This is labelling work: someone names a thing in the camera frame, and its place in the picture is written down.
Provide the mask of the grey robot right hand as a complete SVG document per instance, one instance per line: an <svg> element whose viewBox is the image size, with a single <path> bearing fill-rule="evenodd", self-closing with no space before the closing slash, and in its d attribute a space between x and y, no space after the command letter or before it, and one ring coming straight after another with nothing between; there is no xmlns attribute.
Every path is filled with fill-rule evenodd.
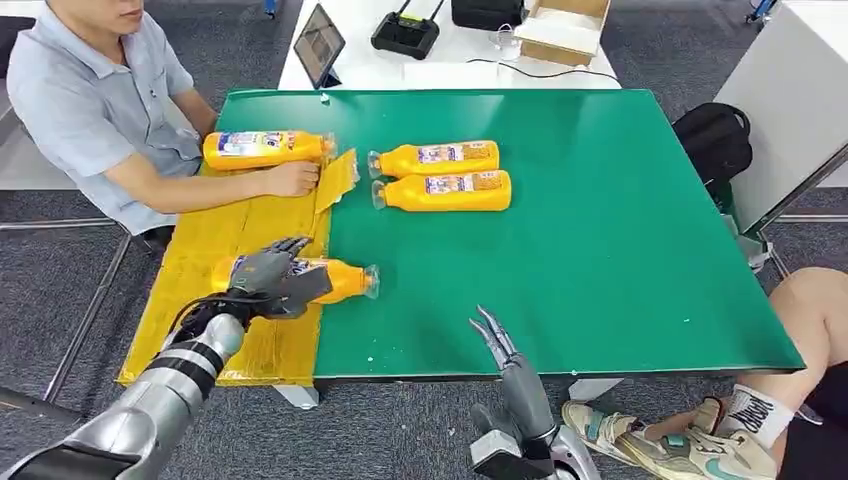
<svg viewBox="0 0 848 480"><path fill-rule="evenodd" d="M540 376L496 316L481 305L477 312L482 319L471 318L469 324L483 339L501 376L503 411L496 414L480 404L472 407L472 422L480 431L470 445L472 461L501 456L549 462L559 427Z"/></svg>

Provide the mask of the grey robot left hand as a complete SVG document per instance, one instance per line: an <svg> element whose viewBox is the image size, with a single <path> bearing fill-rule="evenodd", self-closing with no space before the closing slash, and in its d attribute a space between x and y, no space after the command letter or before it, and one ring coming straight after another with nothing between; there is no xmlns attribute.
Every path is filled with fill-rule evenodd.
<svg viewBox="0 0 848 480"><path fill-rule="evenodd" d="M309 237L286 237L240 257L230 274L226 295L244 299L256 316L291 319L332 291L325 266L309 266L298 255Z"/></svg>

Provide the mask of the person's right hand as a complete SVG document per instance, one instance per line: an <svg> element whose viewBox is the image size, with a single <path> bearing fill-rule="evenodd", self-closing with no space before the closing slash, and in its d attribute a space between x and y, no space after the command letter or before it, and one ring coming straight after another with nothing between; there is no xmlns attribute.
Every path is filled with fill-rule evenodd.
<svg viewBox="0 0 848 480"><path fill-rule="evenodd" d="M311 161L288 162L261 172L261 194L277 197L308 195L320 180L321 167Z"/></svg>

